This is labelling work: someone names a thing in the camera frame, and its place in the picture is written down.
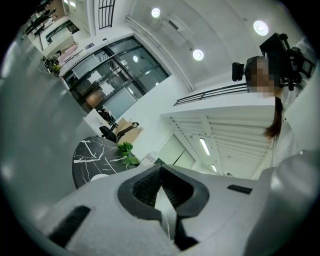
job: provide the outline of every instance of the marble table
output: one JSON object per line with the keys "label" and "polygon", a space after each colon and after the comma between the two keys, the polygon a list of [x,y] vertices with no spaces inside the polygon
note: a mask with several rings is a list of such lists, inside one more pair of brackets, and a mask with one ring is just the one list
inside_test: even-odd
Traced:
{"label": "marble table", "polygon": [[83,139],[72,159],[75,187],[78,189],[98,174],[113,175],[136,168],[135,165],[123,164],[123,161],[123,153],[116,143],[98,136]]}

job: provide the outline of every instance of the black office chair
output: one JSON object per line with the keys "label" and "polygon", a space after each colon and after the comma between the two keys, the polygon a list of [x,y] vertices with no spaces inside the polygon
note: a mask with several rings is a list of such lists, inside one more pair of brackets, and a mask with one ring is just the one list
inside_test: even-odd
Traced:
{"label": "black office chair", "polygon": [[106,138],[109,141],[118,143],[122,136],[124,136],[130,130],[137,128],[138,126],[139,126],[138,122],[133,122],[132,125],[130,125],[129,127],[119,131],[117,135],[113,133],[113,130],[115,128],[118,128],[118,125],[115,122],[112,122],[111,129],[107,128],[106,126],[101,126],[99,129],[103,134],[102,138]]}

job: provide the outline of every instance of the ceiling light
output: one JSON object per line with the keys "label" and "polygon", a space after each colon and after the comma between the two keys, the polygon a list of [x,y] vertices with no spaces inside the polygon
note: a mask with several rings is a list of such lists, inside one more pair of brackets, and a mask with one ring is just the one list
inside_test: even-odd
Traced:
{"label": "ceiling light", "polygon": [[151,11],[151,15],[152,15],[152,17],[154,17],[154,18],[158,18],[158,17],[160,16],[160,13],[161,13],[161,11],[160,11],[159,8],[154,8],[154,9],[152,9],[152,11]]}
{"label": "ceiling light", "polygon": [[260,36],[265,36],[268,34],[269,29],[266,23],[261,20],[257,20],[253,23],[254,31],[257,32]]}
{"label": "ceiling light", "polygon": [[216,167],[213,164],[211,164],[211,166],[212,166],[213,170],[217,173],[218,171],[217,171]]}
{"label": "ceiling light", "polygon": [[201,142],[201,144],[202,144],[202,146],[203,146],[204,151],[206,152],[206,154],[210,156],[210,152],[209,152],[209,149],[208,149],[208,147],[207,147],[207,144],[206,144],[205,140],[204,140],[203,138],[201,138],[201,139],[200,139],[200,142]]}
{"label": "ceiling light", "polygon": [[204,52],[200,49],[196,49],[193,51],[193,58],[196,60],[196,61],[202,61],[202,59],[204,58]]}

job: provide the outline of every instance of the desk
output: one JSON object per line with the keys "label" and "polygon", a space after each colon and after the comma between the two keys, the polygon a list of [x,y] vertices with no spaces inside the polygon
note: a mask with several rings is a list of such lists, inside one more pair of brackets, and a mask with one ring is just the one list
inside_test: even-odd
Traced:
{"label": "desk", "polygon": [[123,153],[117,144],[98,136],[83,139],[72,159],[72,176],[77,189],[95,175],[112,175],[134,168],[136,166],[123,164]]}
{"label": "desk", "polygon": [[95,109],[92,109],[90,111],[90,113],[84,118],[84,121],[100,137],[103,135],[99,129],[101,126],[106,126],[107,128],[111,129],[111,125],[109,125],[108,122],[104,120],[103,117]]}

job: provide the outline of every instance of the paper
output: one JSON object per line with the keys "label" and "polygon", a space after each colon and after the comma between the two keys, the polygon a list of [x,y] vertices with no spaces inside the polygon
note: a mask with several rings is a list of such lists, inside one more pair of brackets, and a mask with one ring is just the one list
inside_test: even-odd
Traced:
{"label": "paper", "polygon": [[100,84],[100,87],[105,95],[109,95],[112,93],[115,89],[107,82],[104,82]]}
{"label": "paper", "polygon": [[91,76],[88,78],[89,82],[93,84],[95,81],[99,80],[102,76],[98,73],[98,71],[94,71]]}

